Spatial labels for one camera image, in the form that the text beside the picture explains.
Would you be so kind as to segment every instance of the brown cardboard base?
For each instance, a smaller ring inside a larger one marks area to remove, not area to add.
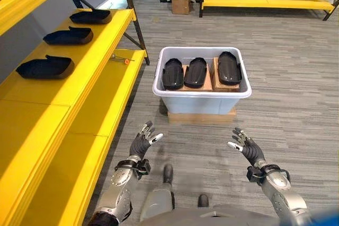
[[[171,113],[168,112],[170,124],[228,124],[232,123],[236,116],[236,110],[233,107],[228,114],[190,114],[190,113]]]
[[[218,76],[218,58],[213,59],[214,72],[212,74],[212,87],[214,92],[239,92],[240,86],[228,86],[220,83]]]
[[[184,69],[184,77],[186,74],[186,68],[188,65],[182,65],[182,68]],[[212,91],[212,82],[211,82],[211,76],[210,76],[210,71],[209,67],[207,64],[207,72],[206,72],[206,78],[205,78],[205,83],[203,84],[202,87],[199,88],[191,88],[191,87],[186,87],[185,85],[178,89],[177,91],[191,91],[191,92],[211,92]]]

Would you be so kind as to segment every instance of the cardboard box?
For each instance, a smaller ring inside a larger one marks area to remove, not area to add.
[[[190,0],[172,0],[173,14],[189,14]]]

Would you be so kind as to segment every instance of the plastic storage bin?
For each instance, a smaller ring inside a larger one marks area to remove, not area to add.
[[[213,58],[218,57],[223,51],[229,51],[236,56],[240,63],[243,79],[240,83],[240,92],[179,92],[166,91],[162,84],[163,68],[171,58],[177,58],[183,65],[189,65],[196,57],[202,57],[213,71]],[[153,93],[160,96],[171,113],[202,113],[202,114],[227,114],[241,98],[251,95],[242,55],[233,47],[166,47],[160,52]]]

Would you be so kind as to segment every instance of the small tool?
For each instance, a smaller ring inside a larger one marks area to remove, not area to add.
[[[118,57],[117,55],[112,55],[110,60],[114,60],[114,61],[122,61],[125,63],[125,65],[128,65],[130,61],[134,61],[134,59],[129,59],[129,58],[122,58],[122,57]]]

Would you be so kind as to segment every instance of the bin rim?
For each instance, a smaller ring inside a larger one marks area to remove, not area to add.
[[[247,90],[244,92],[187,92],[187,91],[163,91],[157,88],[157,83],[160,78],[160,66],[162,61],[162,56],[165,50],[168,49],[220,49],[227,50],[233,49],[237,51],[239,56],[240,68],[242,70],[243,79],[247,86]],[[239,49],[235,47],[164,47],[159,54],[158,63],[155,71],[155,78],[153,81],[153,93],[160,97],[199,97],[199,98],[229,98],[229,99],[241,99],[250,97],[252,94],[252,88],[249,84],[245,65],[243,62],[242,54]]]

